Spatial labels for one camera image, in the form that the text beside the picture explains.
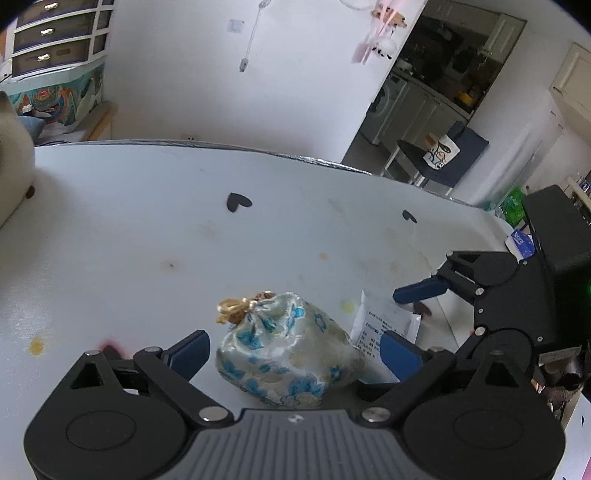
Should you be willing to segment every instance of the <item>drawstring bag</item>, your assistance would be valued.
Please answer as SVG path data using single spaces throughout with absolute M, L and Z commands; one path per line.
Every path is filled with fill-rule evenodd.
M 317 408 L 326 390 L 363 371 L 363 355 L 325 312 L 294 293 L 227 299 L 218 323 L 230 331 L 216 352 L 223 378 L 289 408 Z

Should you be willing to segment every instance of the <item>white wall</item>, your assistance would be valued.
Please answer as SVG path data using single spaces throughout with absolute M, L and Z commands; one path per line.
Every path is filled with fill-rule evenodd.
M 564 179 L 581 164 L 581 140 L 571 132 L 557 138 L 559 112 L 548 88 L 572 41 L 591 48 L 591 36 L 548 0 L 466 0 L 476 7 L 504 12 L 528 21 L 495 83 L 470 121 L 470 127 L 490 141 L 490 147 L 454 189 L 453 196 L 473 205 L 499 202 L 536 154 L 553 155 L 537 176 L 536 184 Z M 550 113 L 554 110 L 558 117 Z M 560 164 L 549 168 L 561 157 Z
M 176 138 L 340 162 L 393 61 L 353 64 L 369 12 L 339 0 L 272 0 L 250 64 L 238 71 L 259 0 L 119 0 L 105 92 L 119 105 L 115 138 Z M 423 8 L 401 0 L 409 28 Z M 228 33 L 244 20 L 242 34 Z
M 553 106 L 548 90 L 556 77 L 569 42 L 541 35 L 525 26 L 513 52 L 469 126 L 490 145 L 454 189 L 453 196 L 472 205 L 495 203 L 496 190 L 509 169 L 525 167 L 547 132 Z
M 566 129 L 540 166 L 525 182 L 532 191 L 560 184 L 568 175 L 576 178 L 591 170 L 591 147 L 572 130 Z

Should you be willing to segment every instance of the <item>white cat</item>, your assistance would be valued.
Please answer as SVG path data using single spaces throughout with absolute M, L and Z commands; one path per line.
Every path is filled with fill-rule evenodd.
M 35 147 L 5 92 L 0 92 L 0 225 L 18 207 L 35 174 Z

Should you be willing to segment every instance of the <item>white drawer cabinet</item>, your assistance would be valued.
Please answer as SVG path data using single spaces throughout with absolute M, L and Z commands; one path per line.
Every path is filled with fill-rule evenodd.
M 482 48 L 482 53 L 492 60 L 505 63 L 505 60 L 517 43 L 525 21 L 502 14 L 496 22 L 495 28 Z
M 7 28 L 4 80 L 91 63 L 106 54 L 114 0 L 38 0 Z
M 591 145 L 591 53 L 573 43 L 550 93 L 569 127 Z

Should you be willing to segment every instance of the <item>washing machine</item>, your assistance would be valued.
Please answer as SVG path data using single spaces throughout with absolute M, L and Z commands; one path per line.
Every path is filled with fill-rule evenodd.
M 406 80 L 391 73 L 380 88 L 375 100 L 369 106 L 359 131 L 374 145 L 379 144 L 378 137 L 386 128 L 390 113 L 406 85 Z

